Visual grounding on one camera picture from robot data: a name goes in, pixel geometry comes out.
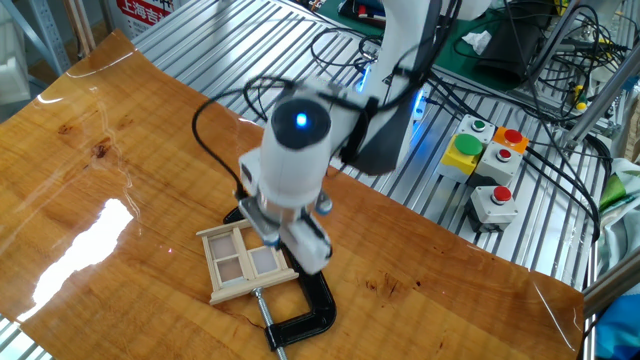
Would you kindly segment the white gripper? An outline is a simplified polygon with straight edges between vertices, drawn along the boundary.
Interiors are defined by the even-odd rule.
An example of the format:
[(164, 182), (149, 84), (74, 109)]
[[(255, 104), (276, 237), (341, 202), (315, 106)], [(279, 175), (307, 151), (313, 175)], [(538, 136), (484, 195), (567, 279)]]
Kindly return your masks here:
[(305, 273), (315, 275), (329, 263), (333, 248), (329, 237), (312, 215), (280, 227), (280, 238)]

